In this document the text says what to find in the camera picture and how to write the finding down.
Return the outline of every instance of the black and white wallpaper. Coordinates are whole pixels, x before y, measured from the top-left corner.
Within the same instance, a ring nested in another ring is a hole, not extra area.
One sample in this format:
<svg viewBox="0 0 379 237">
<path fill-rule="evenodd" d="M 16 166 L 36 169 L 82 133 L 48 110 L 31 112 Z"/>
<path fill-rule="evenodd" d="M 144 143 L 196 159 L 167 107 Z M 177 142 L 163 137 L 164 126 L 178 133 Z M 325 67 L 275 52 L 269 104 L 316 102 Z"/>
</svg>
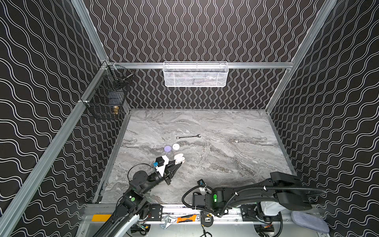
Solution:
<svg viewBox="0 0 379 237">
<path fill-rule="evenodd" d="M 114 74 L 125 78 L 125 69 Z M 136 71 L 127 93 L 131 108 L 265 109 L 285 69 L 231 69 L 225 87 L 166 87 L 162 70 Z"/>
<path fill-rule="evenodd" d="M 272 111 L 331 236 L 379 236 L 379 1 L 338 0 Z"/>
<path fill-rule="evenodd" d="M 17 224 L 12 236 L 71 236 L 96 194 L 122 125 L 86 110 Z"/>
<path fill-rule="evenodd" d="M 100 62 L 69 0 L 0 0 L 0 216 Z"/>
<path fill-rule="evenodd" d="M 289 62 L 323 0 L 84 0 L 113 62 Z"/>
</svg>

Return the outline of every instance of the purple round object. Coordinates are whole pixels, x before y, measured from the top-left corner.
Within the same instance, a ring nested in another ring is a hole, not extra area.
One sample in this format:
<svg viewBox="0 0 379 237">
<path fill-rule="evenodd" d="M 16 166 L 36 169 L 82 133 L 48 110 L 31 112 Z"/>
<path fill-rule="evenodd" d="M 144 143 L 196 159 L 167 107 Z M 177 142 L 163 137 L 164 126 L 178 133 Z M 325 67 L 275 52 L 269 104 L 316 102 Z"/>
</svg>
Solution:
<svg viewBox="0 0 379 237">
<path fill-rule="evenodd" d="M 170 152 L 170 151 L 171 151 L 171 146 L 168 146 L 168 145 L 165 146 L 165 147 L 164 147 L 164 151 L 165 151 L 165 152 Z"/>
</svg>

